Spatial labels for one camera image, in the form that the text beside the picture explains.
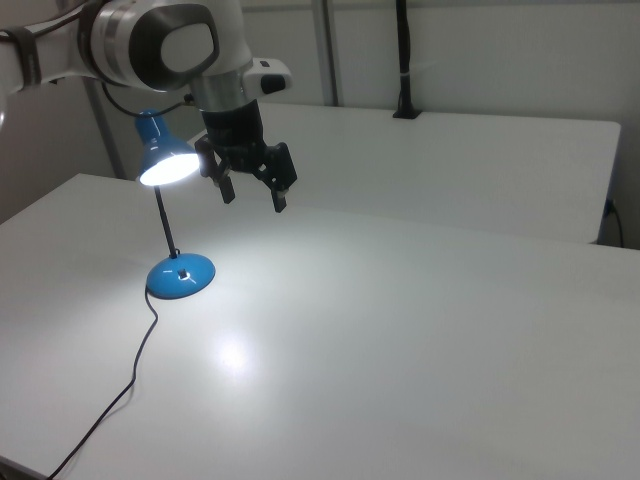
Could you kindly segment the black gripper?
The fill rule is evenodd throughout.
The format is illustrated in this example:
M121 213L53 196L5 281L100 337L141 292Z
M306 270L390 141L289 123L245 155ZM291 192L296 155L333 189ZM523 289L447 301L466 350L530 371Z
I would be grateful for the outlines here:
M201 115L207 135L194 144L200 175L210 178L223 202L230 204L235 199L230 170L253 173L270 190L275 212L281 213L298 176L286 143L266 145L258 101L234 110L202 111Z

